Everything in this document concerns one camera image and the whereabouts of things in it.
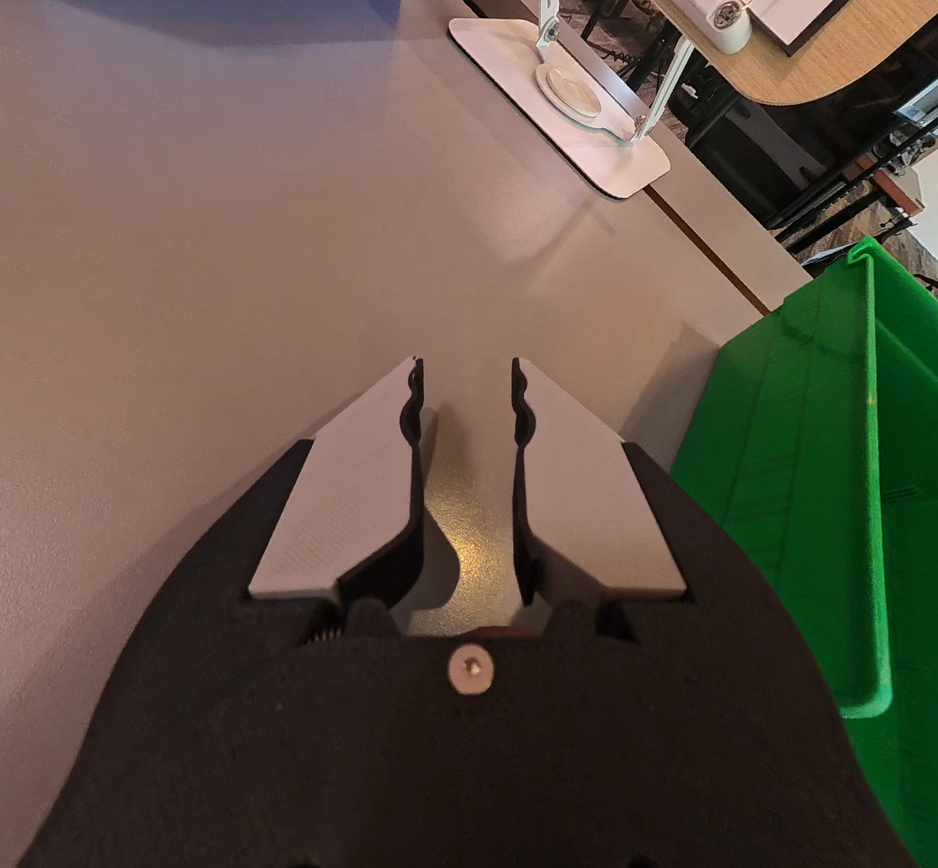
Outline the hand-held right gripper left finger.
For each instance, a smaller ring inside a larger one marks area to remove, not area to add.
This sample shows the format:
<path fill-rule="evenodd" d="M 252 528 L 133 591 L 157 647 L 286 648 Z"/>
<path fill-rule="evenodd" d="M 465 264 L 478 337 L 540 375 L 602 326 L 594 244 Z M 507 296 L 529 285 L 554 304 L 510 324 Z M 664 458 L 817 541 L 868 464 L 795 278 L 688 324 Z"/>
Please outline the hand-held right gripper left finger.
<path fill-rule="evenodd" d="M 315 434 L 252 577 L 256 600 L 397 604 L 424 564 L 423 360 L 409 357 Z"/>

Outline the black office chair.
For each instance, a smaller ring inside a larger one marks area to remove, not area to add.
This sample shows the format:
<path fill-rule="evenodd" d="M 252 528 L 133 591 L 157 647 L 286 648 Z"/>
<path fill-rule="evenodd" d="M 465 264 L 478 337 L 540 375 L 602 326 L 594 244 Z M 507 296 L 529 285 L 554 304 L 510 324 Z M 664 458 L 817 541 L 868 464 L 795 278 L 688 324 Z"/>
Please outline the black office chair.
<path fill-rule="evenodd" d="M 686 125 L 686 147 L 760 223 L 793 204 L 827 173 L 761 106 L 732 89 L 710 95 L 682 88 L 672 110 Z"/>

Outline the green plastic bin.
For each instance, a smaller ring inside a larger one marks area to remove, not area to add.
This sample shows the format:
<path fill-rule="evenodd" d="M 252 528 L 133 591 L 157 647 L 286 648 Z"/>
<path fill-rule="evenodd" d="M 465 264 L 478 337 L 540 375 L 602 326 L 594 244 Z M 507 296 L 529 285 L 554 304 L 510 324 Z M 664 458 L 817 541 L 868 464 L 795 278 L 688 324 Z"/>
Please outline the green plastic bin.
<path fill-rule="evenodd" d="M 671 471 L 759 568 L 937 864 L 937 303 L 874 240 L 721 348 Z"/>

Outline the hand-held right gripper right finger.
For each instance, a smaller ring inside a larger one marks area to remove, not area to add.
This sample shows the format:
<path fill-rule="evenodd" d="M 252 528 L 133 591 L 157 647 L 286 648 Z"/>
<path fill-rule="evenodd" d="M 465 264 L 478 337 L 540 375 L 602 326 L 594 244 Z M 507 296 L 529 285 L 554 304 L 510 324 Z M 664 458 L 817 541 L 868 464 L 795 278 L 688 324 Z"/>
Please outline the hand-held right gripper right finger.
<path fill-rule="evenodd" d="M 513 564 L 522 604 L 685 595 L 616 431 L 524 358 L 512 360 L 511 405 Z"/>

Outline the wooden board document stand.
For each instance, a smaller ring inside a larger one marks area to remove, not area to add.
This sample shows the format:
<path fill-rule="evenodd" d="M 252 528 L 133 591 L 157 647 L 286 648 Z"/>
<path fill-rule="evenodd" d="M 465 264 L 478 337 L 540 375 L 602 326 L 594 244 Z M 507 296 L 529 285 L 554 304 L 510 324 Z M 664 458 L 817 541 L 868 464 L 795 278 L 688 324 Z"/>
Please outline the wooden board document stand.
<path fill-rule="evenodd" d="M 678 39 L 656 99 L 639 112 L 560 42 L 559 0 L 537 22 L 454 18 L 451 39 L 590 182 L 626 200 L 670 169 L 652 136 L 694 50 L 745 98 L 771 106 L 814 101 L 866 75 L 936 15 L 936 0 L 850 0 L 787 56 L 747 15 L 717 0 L 651 0 Z"/>

